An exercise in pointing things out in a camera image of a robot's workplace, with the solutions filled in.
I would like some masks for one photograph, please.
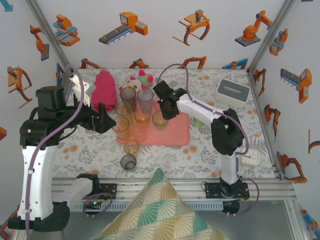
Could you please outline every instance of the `pink cloth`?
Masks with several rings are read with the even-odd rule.
[[[110,112],[117,104],[116,84],[110,72],[101,70],[94,82],[96,89],[91,95],[92,108],[99,111],[99,103],[105,104],[105,110]]]

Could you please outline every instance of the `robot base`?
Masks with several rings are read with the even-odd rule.
[[[30,221],[30,229],[36,232],[56,232],[62,231],[67,226],[70,217],[70,209],[67,202],[53,202],[53,213],[45,219],[36,219]],[[26,221],[22,220],[20,216],[10,218],[8,220],[9,229],[26,229]]]
[[[250,198],[248,184],[240,180],[229,185],[220,177],[220,182],[204,184],[207,199],[248,199]]]
[[[237,38],[235,39],[235,41],[236,41],[238,44],[241,44],[242,46],[246,47],[246,46],[249,46],[249,45],[251,45],[251,44],[255,44],[255,43],[257,43],[257,42],[260,42],[261,39],[258,38],[258,37],[256,37],[256,38],[255,38],[254,40],[252,40],[252,41],[243,41],[243,40],[242,40],[242,36],[240,36],[240,37],[237,37]]]
[[[45,46],[46,46],[46,52],[44,55],[41,55],[41,61],[44,61],[49,58],[49,44],[47,43]]]

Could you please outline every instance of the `metal frame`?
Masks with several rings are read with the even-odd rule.
[[[268,123],[267,123],[267,120],[266,120],[266,117],[265,117],[264,107],[261,104],[261,101],[260,101],[260,98],[259,98],[259,94],[257,92],[255,80],[253,78],[253,75],[250,74],[250,72],[248,73],[248,80],[249,80],[249,83],[250,83],[252,97],[253,97],[253,100],[254,100],[254,103],[255,103],[255,106],[256,106],[256,110],[257,110],[257,113],[258,113],[259,120],[260,120],[262,132],[263,132],[263,135],[264,135],[266,148],[268,149],[268,153],[269,153],[271,162],[275,164],[277,175],[278,175],[279,179],[281,180],[281,179],[283,179],[284,175],[281,172],[281,166],[280,166],[280,162],[279,162],[278,157],[277,157],[277,152],[275,150],[276,149],[275,148],[275,144],[271,140],[272,138],[271,138],[270,132],[268,130]]]
[[[295,240],[309,240],[309,233],[307,231],[306,223],[300,213],[298,200],[285,200],[284,205],[291,226],[292,237]]]
[[[249,73],[252,76],[260,61],[264,57],[265,53],[268,51],[270,45],[272,44],[273,40],[276,36],[278,36],[278,32],[280,27],[282,26],[282,23],[285,21],[287,15],[291,11],[292,7],[298,0],[285,0],[282,7],[280,8],[280,11],[278,12],[277,16],[275,17],[275,20],[272,22],[272,25],[264,38],[261,47],[259,48],[258,52],[254,56],[251,65],[249,67]]]
[[[146,178],[100,178],[100,183],[115,183],[117,193],[115,202],[130,202],[146,185],[149,179]],[[230,201],[232,198],[207,199],[205,191],[201,188],[202,182],[218,183],[219,179],[169,179],[173,188],[183,201]],[[278,180],[277,178],[256,178],[254,181],[260,189],[261,201],[272,200],[296,200],[296,194],[291,181]],[[62,193],[74,182],[73,178],[53,178],[52,197]],[[256,186],[248,182],[250,198],[248,201],[255,201],[257,198]]]

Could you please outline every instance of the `cable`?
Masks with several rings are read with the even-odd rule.
[[[158,77],[158,80],[157,80],[157,82],[156,82],[157,84],[159,83],[162,74],[164,74],[164,72],[165,72],[167,69],[169,69],[169,68],[171,68],[171,67],[173,67],[173,66],[181,66],[181,67],[184,68],[184,70],[185,70],[185,72],[186,72],[186,80],[185,80],[185,81],[186,81],[186,87],[185,87],[185,88],[186,88],[186,93],[188,94],[188,97],[190,98],[190,100],[191,100],[193,103],[197,104],[198,106],[200,106],[200,107],[202,107],[202,108],[204,108],[204,109],[206,109],[206,110],[208,110],[208,111],[210,111],[210,112],[213,112],[214,114],[218,114],[218,115],[220,115],[220,116],[222,116],[222,117],[224,117],[224,118],[227,118],[227,119],[231,120],[231,121],[240,129],[240,131],[242,132],[242,135],[244,136],[244,139],[245,139],[245,151],[244,151],[244,152],[235,152],[235,153],[234,153],[234,154],[235,154],[235,159],[236,159],[236,175],[237,175],[237,177],[238,177],[238,179],[239,179],[240,181],[250,181],[250,182],[252,182],[252,183],[256,186],[256,190],[257,190],[257,196],[256,196],[256,200],[255,200],[253,206],[252,206],[251,208],[247,209],[246,211],[244,211],[244,212],[242,212],[242,213],[239,213],[238,215],[247,213],[248,211],[250,211],[251,209],[253,209],[253,208],[256,206],[256,204],[257,204],[257,202],[258,202],[258,200],[259,200],[260,190],[259,190],[258,184],[257,184],[255,181],[253,181],[253,180],[250,179],[250,178],[241,178],[240,175],[239,175],[239,157],[238,157],[238,155],[245,155],[245,154],[247,154],[247,152],[249,151],[249,139],[248,139],[248,136],[247,136],[245,130],[243,129],[243,127],[241,126],[241,124],[240,124],[238,121],[236,121],[233,117],[231,117],[231,116],[229,116],[229,115],[226,115],[226,114],[224,114],[224,113],[222,113],[222,112],[214,111],[214,109],[212,109],[212,108],[210,108],[210,107],[208,107],[208,106],[205,106],[205,105],[203,105],[202,103],[200,103],[200,102],[198,102],[197,100],[194,100],[194,99],[192,98],[192,96],[191,96],[191,94],[190,94],[190,91],[189,91],[189,72],[188,72],[188,69],[187,69],[187,67],[186,67],[185,65],[180,64],[180,63],[174,63],[174,64],[171,64],[171,65],[167,66],[167,67],[160,73],[160,75],[159,75],[159,77]]]
[[[93,195],[90,195],[90,196],[85,196],[84,198],[82,198],[83,200],[85,200],[85,199],[97,198],[97,197],[100,197],[100,196],[109,196],[110,197],[110,202],[102,211],[100,211],[99,213],[97,213],[95,215],[92,215],[93,218],[102,215],[108,208],[110,208],[111,203],[113,201],[113,196],[110,193],[102,192],[102,193],[97,193],[97,194],[93,194]],[[91,205],[91,204],[92,204],[91,202],[83,204],[82,212],[84,214],[88,215],[86,213],[86,207]]]
[[[72,134],[74,134],[74,132],[77,130],[77,126],[75,126],[74,128],[73,128],[73,130],[72,130],[72,132],[70,132],[68,135],[66,135],[66,136],[63,136],[63,137],[61,137],[61,138],[59,138],[59,142],[61,141],[61,140],[63,140],[63,139],[66,139],[66,138],[68,138],[68,137],[70,137]]]
[[[202,183],[200,183],[200,187],[202,188],[202,190],[204,190],[206,192],[206,190],[202,187],[202,184],[207,184],[207,182],[203,181]]]
[[[62,240],[66,240],[67,238],[66,238],[66,234],[65,234],[65,231],[61,231],[61,238],[62,238]]]
[[[79,101],[79,105],[77,107],[77,109],[75,110],[74,114],[65,122],[63,123],[61,126],[59,126],[56,130],[54,130],[53,132],[51,132],[49,135],[47,135],[44,139],[42,139],[39,144],[36,146],[31,160],[30,160],[30,165],[28,168],[28,176],[27,176],[27,180],[26,180],[26,191],[25,191],[25,231],[26,231],[26,237],[28,240],[32,240],[31,239],[31,233],[30,233],[30,189],[31,189],[31,179],[32,179],[32,174],[33,174],[33,169],[34,169],[34,164],[36,161],[36,157],[37,154],[40,150],[40,148],[42,147],[42,145],[51,137],[53,137],[55,134],[57,134],[60,130],[64,129],[69,123],[71,123],[72,120],[74,120],[76,118],[76,116],[78,115],[78,113],[81,110],[81,107],[84,103],[84,97],[85,97],[85,88],[84,88],[84,83],[82,80],[82,77],[78,71],[78,69],[71,65],[68,64],[66,67],[66,71],[68,71],[68,69],[73,69],[73,71],[75,71],[75,74],[78,76],[79,78],[79,83],[80,83],[80,88],[81,88],[81,97],[80,97],[80,101]]]

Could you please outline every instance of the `green object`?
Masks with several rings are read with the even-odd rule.
[[[205,124],[202,122],[202,121],[200,121],[200,120],[198,120],[198,119],[196,119],[195,117],[193,118],[193,125],[197,128],[197,129],[200,129],[200,128],[202,128]]]

